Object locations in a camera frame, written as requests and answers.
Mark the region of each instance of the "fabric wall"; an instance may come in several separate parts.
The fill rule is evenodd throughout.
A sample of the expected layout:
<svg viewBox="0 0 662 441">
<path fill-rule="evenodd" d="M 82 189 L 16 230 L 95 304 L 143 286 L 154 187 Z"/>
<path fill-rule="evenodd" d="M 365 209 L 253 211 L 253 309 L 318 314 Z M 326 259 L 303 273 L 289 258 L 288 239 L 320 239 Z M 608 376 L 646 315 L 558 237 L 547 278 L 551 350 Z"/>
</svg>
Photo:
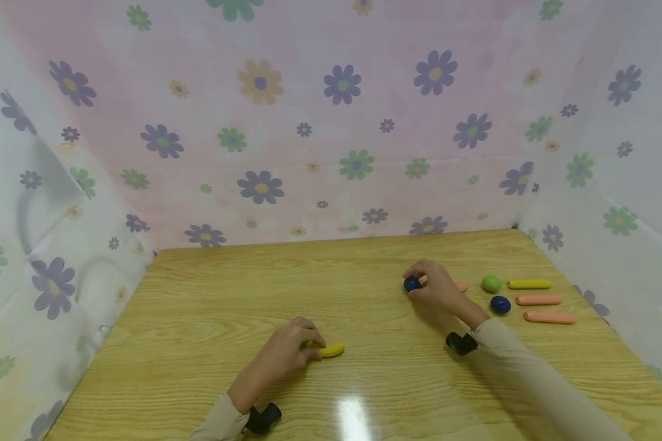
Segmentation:
<svg viewBox="0 0 662 441">
<path fill-rule="evenodd" d="M 508 228 L 601 1 L 0 1 L 158 247 Z"/>
<path fill-rule="evenodd" d="M 562 107 L 520 228 L 662 381 L 662 1 L 607 4 Z"/>
<path fill-rule="evenodd" d="M 42 440 L 151 251 L 70 108 L 1 32 L 0 441 Z"/>
</svg>

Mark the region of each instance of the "wooden table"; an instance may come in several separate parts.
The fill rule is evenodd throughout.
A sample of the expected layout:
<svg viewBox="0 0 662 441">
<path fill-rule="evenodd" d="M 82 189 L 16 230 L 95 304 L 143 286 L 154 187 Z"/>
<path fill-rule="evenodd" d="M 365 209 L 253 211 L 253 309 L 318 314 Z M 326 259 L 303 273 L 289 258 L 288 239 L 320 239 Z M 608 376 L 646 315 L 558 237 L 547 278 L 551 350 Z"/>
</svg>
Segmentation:
<svg viewBox="0 0 662 441">
<path fill-rule="evenodd" d="M 550 308 L 576 313 L 576 325 L 526 322 L 518 306 L 500 320 L 634 440 L 662 441 L 662 385 L 516 230 L 164 250 L 48 440 L 186 440 L 296 315 L 346 351 L 268 391 L 284 413 L 269 441 L 558 439 L 480 353 L 444 348 L 464 326 L 421 320 L 400 288 L 420 257 L 485 305 L 485 274 L 552 280 L 564 303 Z"/>
</svg>

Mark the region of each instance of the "sleeve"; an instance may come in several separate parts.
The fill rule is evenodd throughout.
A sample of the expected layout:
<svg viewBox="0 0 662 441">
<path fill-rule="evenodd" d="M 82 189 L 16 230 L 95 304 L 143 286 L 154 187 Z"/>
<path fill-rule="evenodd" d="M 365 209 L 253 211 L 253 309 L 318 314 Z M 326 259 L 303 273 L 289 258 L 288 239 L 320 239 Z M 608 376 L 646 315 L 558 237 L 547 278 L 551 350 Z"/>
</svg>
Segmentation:
<svg viewBox="0 0 662 441">
<path fill-rule="evenodd" d="M 188 441 L 240 441 L 248 418 L 250 413 L 238 412 L 230 396 L 224 393 Z"/>
<path fill-rule="evenodd" d="M 632 441 L 586 395 L 530 351 L 502 321 L 486 320 L 472 334 L 481 351 L 540 406 L 565 440 Z"/>
</svg>

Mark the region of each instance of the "dark blue ball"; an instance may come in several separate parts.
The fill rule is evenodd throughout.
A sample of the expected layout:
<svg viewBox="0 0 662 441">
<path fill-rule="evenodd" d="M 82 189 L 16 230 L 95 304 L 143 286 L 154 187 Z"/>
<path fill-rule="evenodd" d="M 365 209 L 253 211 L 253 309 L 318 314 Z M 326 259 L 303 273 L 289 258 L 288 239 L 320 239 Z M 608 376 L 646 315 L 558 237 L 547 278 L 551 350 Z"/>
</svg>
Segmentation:
<svg viewBox="0 0 662 441">
<path fill-rule="evenodd" d="M 495 296 L 490 299 L 490 307 L 496 314 L 507 314 L 512 305 L 507 298 L 503 296 Z"/>
<path fill-rule="evenodd" d="M 410 292 L 412 289 L 421 288 L 419 279 L 414 276 L 409 276 L 405 279 L 405 291 Z"/>
</svg>

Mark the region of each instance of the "toy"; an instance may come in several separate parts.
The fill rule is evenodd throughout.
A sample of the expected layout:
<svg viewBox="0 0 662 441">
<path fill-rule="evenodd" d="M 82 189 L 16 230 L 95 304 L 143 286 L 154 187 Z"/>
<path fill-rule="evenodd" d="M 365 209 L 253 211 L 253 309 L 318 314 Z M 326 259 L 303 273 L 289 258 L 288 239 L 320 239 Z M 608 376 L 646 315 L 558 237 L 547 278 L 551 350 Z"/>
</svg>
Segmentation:
<svg viewBox="0 0 662 441">
<path fill-rule="evenodd" d="M 561 303 L 559 294 L 523 294 L 515 297 L 515 303 L 521 306 L 558 305 Z"/>
<path fill-rule="evenodd" d="M 522 317 L 528 322 L 562 323 L 564 325 L 576 323 L 576 316 L 568 312 L 527 311 L 522 314 Z"/>
<path fill-rule="evenodd" d="M 419 279 L 414 276 L 409 276 L 405 279 L 405 291 L 410 292 L 412 289 L 421 288 L 421 283 Z"/>
<path fill-rule="evenodd" d="M 309 342 L 306 344 L 306 347 L 308 348 L 317 348 L 319 352 L 321 352 L 321 356 L 323 358 L 330 358 L 330 357 L 336 357 L 337 355 L 340 355 L 346 350 L 346 347 L 343 345 L 343 343 L 336 342 L 333 344 L 327 345 L 326 348 L 320 348 L 316 343 L 314 342 Z"/>
<path fill-rule="evenodd" d="M 549 289 L 551 282 L 544 279 L 513 279 L 506 282 L 510 289 Z"/>
<path fill-rule="evenodd" d="M 509 300 L 503 296 L 495 296 L 490 299 L 490 308 L 497 314 L 507 314 L 512 305 Z"/>
<path fill-rule="evenodd" d="M 485 289 L 485 291 L 496 293 L 500 291 L 500 285 L 503 283 L 500 282 L 500 279 L 493 276 L 493 275 L 487 275 L 483 278 L 483 281 L 481 282 L 481 287 Z"/>
</svg>

